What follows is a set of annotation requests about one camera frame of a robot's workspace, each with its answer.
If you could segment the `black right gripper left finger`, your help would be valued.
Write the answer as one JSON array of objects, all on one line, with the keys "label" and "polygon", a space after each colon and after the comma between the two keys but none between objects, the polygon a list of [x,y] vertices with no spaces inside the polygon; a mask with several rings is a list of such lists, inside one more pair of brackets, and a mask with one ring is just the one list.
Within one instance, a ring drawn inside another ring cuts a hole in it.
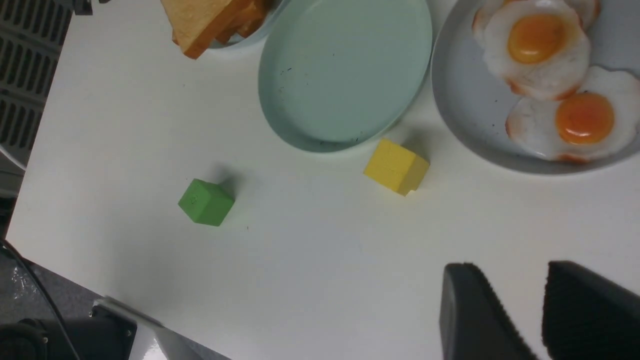
[{"label": "black right gripper left finger", "polygon": [[444,360],[537,360],[482,270],[448,263],[443,271],[439,333]]}]

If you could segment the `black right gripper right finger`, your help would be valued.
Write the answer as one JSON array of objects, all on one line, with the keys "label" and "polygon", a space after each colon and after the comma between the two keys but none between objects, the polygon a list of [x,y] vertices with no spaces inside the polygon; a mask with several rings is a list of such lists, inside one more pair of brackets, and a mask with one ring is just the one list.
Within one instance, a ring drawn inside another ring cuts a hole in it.
[{"label": "black right gripper right finger", "polygon": [[640,297],[570,260],[548,264],[542,343],[553,360],[637,360]]}]

